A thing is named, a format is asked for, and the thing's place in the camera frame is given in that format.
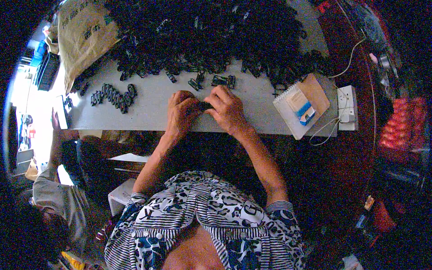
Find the white table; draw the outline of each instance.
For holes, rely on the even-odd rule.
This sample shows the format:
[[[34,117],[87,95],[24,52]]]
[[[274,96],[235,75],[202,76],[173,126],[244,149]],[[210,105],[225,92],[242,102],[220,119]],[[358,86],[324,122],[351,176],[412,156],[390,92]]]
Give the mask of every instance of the white table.
[[[266,75],[263,74],[261,77],[255,78],[251,74],[241,73],[240,69],[241,61],[234,60],[221,76],[234,75],[237,78],[236,89],[233,92],[243,101],[247,120],[259,133],[291,134],[272,103],[274,100],[273,88]],[[205,81],[202,83],[204,89],[197,92],[187,83],[190,78],[195,79],[197,73],[182,72],[176,76],[177,83],[172,83],[164,70],[158,76],[149,75],[142,79],[135,75],[125,82],[120,81],[120,74],[114,61],[102,60],[101,69],[90,80],[87,93],[83,97],[78,97],[78,101],[74,101],[74,108],[70,112],[71,128],[84,130],[165,130],[168,98],[171,94],[178,90],[189,90],[202,101],[210,94],[211,81],[214,76],[214,74],[206,73]],[[337,117],[336,90],[331,87],[330,83],[323,83],[326,81],[326,79],[323,80],[323,77],[318,80],[330,100],[330,108],[306,135],[312,135],[328,121]],[[121,114],[120,110],[111,105],[108,100],[104,100],[103,104],[94,107],[90,105],[91,94],[101,90],[104,83],[111,84],[120,93],[127,91],[129,83],[135,85],[138,96],[135,98],[134,104],[129,107],[127,114]],[[327,137],[332,128],[333,125],[327,125],[318,135]],[[222,132],[213,118],[206,114],[199,117],[193,131]]]

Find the hand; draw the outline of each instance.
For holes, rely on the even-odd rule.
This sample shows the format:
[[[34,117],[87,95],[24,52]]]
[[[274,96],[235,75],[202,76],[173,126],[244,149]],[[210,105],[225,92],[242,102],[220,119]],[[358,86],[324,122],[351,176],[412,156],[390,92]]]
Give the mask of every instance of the hand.
[[[57,112],[54,112],[54,107],[53,107],[52,112],[51,112],[51,124],[52,124],[54,130],[60,129],[60,122],[58,120],[58,114],[57,114]]]
[[[198,99],[189,91],[177,91],[168,101],[168,125],[165,134],[178,141],[190,130],[192,122],[201,114]]]
[[[211,94],[204,99],[214,109],[208,109],[210,114],[229,135],[237,137],[251,128],[243,113],[243,104],[231,91],[224,86],[216,86]]]

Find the power socket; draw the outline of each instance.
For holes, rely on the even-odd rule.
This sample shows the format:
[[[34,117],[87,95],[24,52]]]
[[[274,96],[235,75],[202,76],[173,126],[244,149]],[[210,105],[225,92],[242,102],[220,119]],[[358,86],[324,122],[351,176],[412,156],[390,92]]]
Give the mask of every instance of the power socket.
[[[339,88],[337,91],[337,105],[339,109],[343,108],[353,108],[354,107],[354,97],[353,88],[351,85]]]
[[[354,122],[356,120],[356,117],[354,115],[354,108],[346,108],[339,109],[338,110],[339,115],[339,123],[348,123],[348,122]]]
[[[345,86],[339,90],[337,91],[339,130],[359,130],[355,88]]]

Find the spiral notebook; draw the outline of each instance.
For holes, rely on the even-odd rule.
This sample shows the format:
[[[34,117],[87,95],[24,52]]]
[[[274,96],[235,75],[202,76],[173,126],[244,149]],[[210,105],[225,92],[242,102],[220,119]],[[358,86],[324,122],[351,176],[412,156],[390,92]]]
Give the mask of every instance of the spiral notebook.
[[[314,74],[296,82],[273,100],[296,140],[301,139],[330,107],[330,102]]]

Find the cable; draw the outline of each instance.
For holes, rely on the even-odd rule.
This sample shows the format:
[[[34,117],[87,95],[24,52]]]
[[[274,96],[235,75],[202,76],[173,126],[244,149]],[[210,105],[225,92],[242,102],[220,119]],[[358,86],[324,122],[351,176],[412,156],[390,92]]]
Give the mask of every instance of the cable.
[[[371,89],[372,89],[372,102],[374,105],[374,144],[373,149],[376,148],[376,138],[377,138],[377,110],[375,105],[375,93],[374,93],[374,86],[372,83],[371,73],[369,72],[369,81],[371,82]]]
[[[332,82],[332,84],[333,84],[333,86],[336,87],[337,90],[339,90],[339,91],[342,93],[342,95],[345,95],[345,94],[342,92],[342,90],[340,90],[339,87],[337,87],[337,85],[336,85],[334,82]],[[345,98],[345,106],[344,106],[343,111],[342,111],[342,113],[341,113],[340,115],[343,115],[343,113],[344,113],[345,110],[347,109],[347,107],[346,107],[347,105],[348,105],[348,99]],[[312,144],[312,143],[311,143],[312,138],[315,137],[315,135],[317,135],[318,132],[320,132],[323,128],[325,128],[327,125],[331,124],[331,123],[332,123],[333,121],[335,121],[335,120],[337,120],[337,121],[336,121],[336,124],[334,124],[334,127],[333,127],[333,129],[331,130],[330,135],[327,137],[327,139],[325,139],[324,142],[321,142],[321,143],[318,143],[318,144]],[[334,129],[337,127],[337,125],[339,124],[339,122],[340,122],[340,117],[339,117],[339,116],[338,116],[337,118],[333,118],[332,120],[330,120],[327,124],[325,124],[322,128],[320,128],[317,132],[315,132],[315,133],[311,136],[311,138],[309,139],[309,143],[310,143],[310,145],[312,145],[312,146],[319,146],[319,145],[321,145],[321,144],[326,143],[326,142],[328,141],[328,139],[330,139],[331,134],[333,134],[333,131],[334,131]]]
[[[364,38],[364,39],[360,40],[356,45],[354,45],[353,50],[351,51],[351,57],[349,58],[349,63],[348,63],[348,66],[346,67],[346,69],[345,69],[344,71],[342,71],[341,73],[335,75],[335,76],[328,77],[329,79],[330,79],[330,78],[336,78],[336,77],[338,77],[338,76],[344,74],[344,73],[349,69],[349,67],[350,67],[350,65],[351,65],[351,60],[353,59],[354,49],[355,49],[355,48],[356,48],[360,43],[362,43],[362,42],[365,41],[365,40],[366,40],[366,39]]]
[[[351,61],[352,61],[352,59],[353,59],[353,54],[354,54],[354,50],[355,50],[355,48],[356,48],[360,43],[362,43],[362,42],[365,41],[365,40],[366,40],[366,38],[360,40],[359,42],[357,42],[356,45],[354,45],[353,49],[351,50],[351,56],[349,57],[349,63],[348,63],[348,66],[346,67],[346,69],[345,69],[344,71],[342,71],[341,73],[335,75],[335,76],[330,76],[330,77],[328,77],[329,79],[331,79],[331,78],[336,78],[336,77],[338,77],[338,76],[344,74],[344,73],[349,69],[349,67],[351,66]],[[340,91],[340,92],[342,93],[342,95],[345,95],[345,94],[344,94],[344,93],[339,89],[339,87],[337,87],[337,85],[336,85],[334,82],[332,82],[332,84],[336,87],[336,89],[337,89],[338,91]],[[375,95],[374,95],[373,87],[372,87],[372,99],[373,99],[373,103],[374,103],[374,118],[375,118],[375,128],[374,128],[374,147],[375,147],[375,138],[376,138],[376,114],[375,114]],[[346,108],[347,105],[348,105],[348,99],[345,98],[345,106],[344,106],[343,111],[342,111],[342,113],[341,113],[340,115],[343,115],[343,113],[344,113],[345,110],[347,109],[347,108]],[[317,135],[318,132],[320,132],[320,131],[321,131],[323,128],[325,128],[327,125],[331,124],[334,120],[337,120],[337,121],[336,121],[336,123],[334,124],[334,127],[333,127],[333,129],[331,130],[330,135],[327,137],[327,139],[325,139],[324,142],[321,142],[321,143],[318,143],[318,144],[312,144],[312,143],[311,143],[312,138],[315,137],[315,135]],[[334,129],[337,127],[337,125],[339,124],[339,122],[340,122],[340,117],[339,117],[339,116],[338,116],[337,118],[334,118],[334,119],[330,120],[327,124],[325,124],[322,128],[320,128],[317,132],[315,132],[315,133],[311,136],[311,138],[309,139],[309,143],[310,143],[310,145],[312,145],[312,146],[319,146],[319,145],[321,145],[321,144],[326,143],[326,142],[328,141],[328,139],[330,139],[331,134],[333,133]]]

